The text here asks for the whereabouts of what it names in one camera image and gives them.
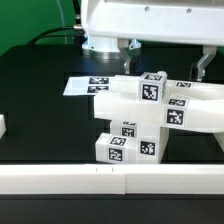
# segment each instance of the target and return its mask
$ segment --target black table surface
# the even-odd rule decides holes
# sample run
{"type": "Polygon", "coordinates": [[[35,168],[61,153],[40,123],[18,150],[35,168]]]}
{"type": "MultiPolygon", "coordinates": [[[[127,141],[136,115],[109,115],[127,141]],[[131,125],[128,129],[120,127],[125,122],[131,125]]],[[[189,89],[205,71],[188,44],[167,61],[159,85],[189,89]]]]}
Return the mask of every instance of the black table surface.
{"type": "MultiPolygon", "coordinates": [[[[189,80],[197,46],[142,49],[136,75],[166,71],[189,80]]],[[[224,56],[217,54],[206,82],[224,82],[224,56]]],[[[123,74],[122,60],[81,55],[77,46],[16,46],[0,57],[0,114],[7,132],[0,164],[97,163],[95,141],[109,122],[94,119],[92,96],[63,96],[69,77],[123,74]]],[[[162,163],[223,164],[213,134],[170,130],[162,163]]],[[[223,223],[223,196],[54,195],[0,196],[0,223],[223,223]]]]}

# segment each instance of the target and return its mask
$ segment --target white bar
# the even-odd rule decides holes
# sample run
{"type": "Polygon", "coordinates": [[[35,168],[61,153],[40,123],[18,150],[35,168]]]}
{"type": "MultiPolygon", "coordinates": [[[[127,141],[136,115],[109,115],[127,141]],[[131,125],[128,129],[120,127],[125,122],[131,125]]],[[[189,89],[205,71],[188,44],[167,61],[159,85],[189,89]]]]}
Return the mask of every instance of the white bar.
{"type": "MultiPolygon", "coordinates": [[[[116,75],[111,79],[111,90],[127,93],[138,93],[140,77],[116,75]]],[[[224,85],[210,83],[195,83],[179,80],[167,80],[167,90],[170,94],[179,94],[200,100],[221,100],[224,98],[224,85]],[[177,87],[178,82],[190,83],[190,88],[177,87]]]]}
{"type": "Polygon", "coordinates": [[[162,104],[149,104],[136,100],[134,93],[101,91],[94,97],[95,118],[127,120],[129,122],[170,127],[181,130],[215,133],[224,132],[224,103],[212,100],[188,100],[186,108],[168,105],[169,92],[162,104]],[[182,110],[183,125],[167,123],[167,108],[182,110]]]}
{"type": "Polygon", "coordinates": [[[224,165],[0,166],[0,195],[90,193],[224,194],[224,165]]]}

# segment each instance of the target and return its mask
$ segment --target green background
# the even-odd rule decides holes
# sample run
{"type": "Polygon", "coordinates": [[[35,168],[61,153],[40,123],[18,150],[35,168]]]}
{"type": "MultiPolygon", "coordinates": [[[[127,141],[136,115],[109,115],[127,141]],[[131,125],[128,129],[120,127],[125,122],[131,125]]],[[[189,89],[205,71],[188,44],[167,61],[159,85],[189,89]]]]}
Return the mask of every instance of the green background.
{"type": "MultiPolygon", "coordinates": [[[[72,0],[60,0],[67,26],[75,23],[72,0]]],[[[26,44],[43,31],[61,27],[57,0],[0,0],[0,55],[10,47],[26,44]]],[[[42,44],[64,44],[63,38],[47,38],[42,44]]]]}

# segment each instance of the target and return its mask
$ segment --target paper with markers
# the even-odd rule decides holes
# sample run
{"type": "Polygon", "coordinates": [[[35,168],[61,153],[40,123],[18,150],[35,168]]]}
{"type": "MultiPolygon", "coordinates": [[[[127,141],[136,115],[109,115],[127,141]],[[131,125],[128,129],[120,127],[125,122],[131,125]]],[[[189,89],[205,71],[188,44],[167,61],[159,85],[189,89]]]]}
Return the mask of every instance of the paper with markers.
{"type": "Polygon", "coordinates": [[[110,89],[111,78],[102,76],[70,77],[63,95],[96,95],[101,90],[110,89]]]}

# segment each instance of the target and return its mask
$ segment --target block tower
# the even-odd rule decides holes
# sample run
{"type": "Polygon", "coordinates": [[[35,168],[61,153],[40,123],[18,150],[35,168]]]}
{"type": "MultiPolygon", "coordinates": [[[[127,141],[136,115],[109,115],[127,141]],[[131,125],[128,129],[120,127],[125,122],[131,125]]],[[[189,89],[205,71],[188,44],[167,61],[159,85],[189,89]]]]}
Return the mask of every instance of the block tower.
{"type": "Polygon", "coordinates": [[[166,86],[165,72],[145,72],[137,79],[137,89],[133,92],[112,86],[110,91],[101,91],[95,96],[95,117],[112,120],[110,134],[102,133],[96,142],[97,161],[161,162],[169,137],[169,128],[161,126],[161,111],[169,98],[166,86]]]}

